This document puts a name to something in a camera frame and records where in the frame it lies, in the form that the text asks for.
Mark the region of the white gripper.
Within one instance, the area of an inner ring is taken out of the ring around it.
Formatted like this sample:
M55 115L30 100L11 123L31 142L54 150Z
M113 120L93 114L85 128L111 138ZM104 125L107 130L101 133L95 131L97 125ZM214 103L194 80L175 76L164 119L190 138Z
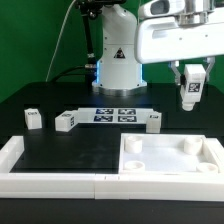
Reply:
M173 17L148 19L138 26L135 38L135 57L141 64L170 62L177 86L182 74L177 60L206 57L206 81L215 65L209 56L224 54L224 18L213 15L199 26L180 27Z

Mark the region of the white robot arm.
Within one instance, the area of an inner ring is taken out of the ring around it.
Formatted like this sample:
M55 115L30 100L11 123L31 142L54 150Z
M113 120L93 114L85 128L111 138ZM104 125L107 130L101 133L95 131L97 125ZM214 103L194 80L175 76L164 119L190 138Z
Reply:
M151 0L137 15L107 1L102 30L103 54L92 86L108 95L143 89L144 64L224 55L224 6L214 0Z

